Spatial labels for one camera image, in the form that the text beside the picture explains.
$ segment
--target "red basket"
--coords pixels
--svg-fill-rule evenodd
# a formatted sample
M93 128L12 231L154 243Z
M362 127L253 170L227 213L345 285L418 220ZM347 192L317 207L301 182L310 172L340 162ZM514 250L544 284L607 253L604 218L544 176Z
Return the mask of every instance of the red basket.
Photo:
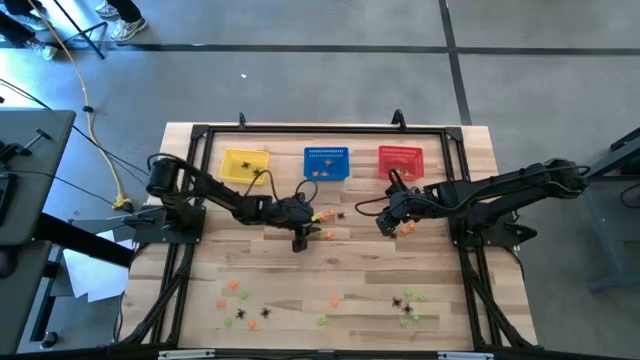
M403 180L417 180L424 176L422 148L404 146L378 147L378 175L389 178L389 170L395 169Z

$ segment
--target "white paper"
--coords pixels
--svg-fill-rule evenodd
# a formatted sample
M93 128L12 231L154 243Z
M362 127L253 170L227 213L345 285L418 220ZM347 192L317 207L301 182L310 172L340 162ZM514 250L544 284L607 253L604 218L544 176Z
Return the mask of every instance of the white paper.
M114 241L113 231L96 235ZM131 240L121 241L117 244L127 249L133 248ZM88 294L89 302L107 299L120 295L127 286L128 268L94 259L69 249L64 250L63 253L73 295L76 298Z

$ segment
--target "yellow cable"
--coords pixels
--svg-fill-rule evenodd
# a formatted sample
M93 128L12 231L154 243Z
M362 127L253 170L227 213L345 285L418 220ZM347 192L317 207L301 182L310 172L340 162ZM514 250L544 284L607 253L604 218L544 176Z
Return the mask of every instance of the yellow cable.
M76 62L73 59L73 56L71 56L71 53L69 52L69 49L67 49L67 47L64 45L64 42L62 42L62 40L60 40L60 37L58 36L58 33L53 29L53 27L49 24L49 22L45 20L45 17L40 12L40 10L38 10L38 8L33 4L33 2L31 0L27 0L27 1L29 2L29 5L31 5L31 7L35 9L35 11L38 13L38 16L40 16L40 18L44 21L44 24L49 28L49 30L51 31L53 36L56 38L56 41L58 41L58 44L60 44L60 46L62 47L64 52L69 57L69 60L71 61L71 64L73 65L73 68L76 71L76 74L78 75L78 79L80 79L80 84L82 85L82 93L84 94L84 105L85 105L85 107L90 106L89 105L89 95L87 94L87 87L84 84L84 78L82 77L82 74L80 73L80 69L78 69L78 65L76 65ZM95 135L93 134L93 119L94 119L94 116L92 116L88 111L84 111L84 113L85 113L85 115L87 115L87 128L89 130L89 136L91 137L91 140L93 140L93 142L95 142L96 144L98 144L100 146L100 143L98 142L98 139L96 139ZM125 193L124 193L124 189L122 188L122 184L120 183L120 178L118 177L118 173L116 172L116 169L113 166L113 162L111 161L111 159L107 156L107 154L102 149L98 148L98 150L100 150L100 153L102 154L104 159L107 161L107 164L109 165L109 168L111 169L111 174L113 175L113 179L116 182L116 188L118 190L118 195L116 195L115 203L112 204L113 208L114 209L120 209L125 205L125 203L130 203L131 204L132 203L131 200L129 198L127 198L127 195L125 195Z

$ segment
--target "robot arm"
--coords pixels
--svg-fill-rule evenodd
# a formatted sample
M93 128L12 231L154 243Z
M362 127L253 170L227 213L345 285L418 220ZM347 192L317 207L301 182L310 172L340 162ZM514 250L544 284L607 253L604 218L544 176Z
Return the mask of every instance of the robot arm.
M428 185L421 192L408 189L397 173L389 174L391 186L385 191L389 206L376 214L383 235L391 235L400 222L435 219L465 214L465 227L476 231L536 201L553 197L573 199L588 186L574 162L552 159L544 164L479 181L445 181ZM495 199L490 202L482 200Z
M187 194L179 193L177 182L180 173L193 179ZM244 225L269 225L295 232L292 248L300 252L307 248L306 236L318 229L313 228L313 208L305 202L304 193L277 199L268 195L240 195L211 175L189 165L180 158L165 155L155 161L147 192L159 197L163 205L172 210L174 226L189 226L194 219L194 207L189 197L206 198L229 210L234 219Z

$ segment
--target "person's foot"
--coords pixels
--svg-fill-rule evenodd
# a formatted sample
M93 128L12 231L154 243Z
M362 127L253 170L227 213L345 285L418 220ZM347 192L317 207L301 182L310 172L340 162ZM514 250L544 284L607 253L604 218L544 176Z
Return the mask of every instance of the person's foot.
M118 15L118 9L106 1L103 1L102 4L96 6L96 12L101 17L112 17Z
M32 29L33 31L42 31L47 30L48 27L45 24L46 20L43 20L35 15L26 14L26 15L11 15L9 14L15 21L21 23Z
M57 48L44 44L40 42L40 40L36 39L35 37L27 40L24 46L33 50L36 53L36 55L40 56L45 60L53 59L53 57L58 52Z
M147 28L147 22L144 18L132 23L118 20L116 28L111 33L111 38L115 41L127 41L135 34Z

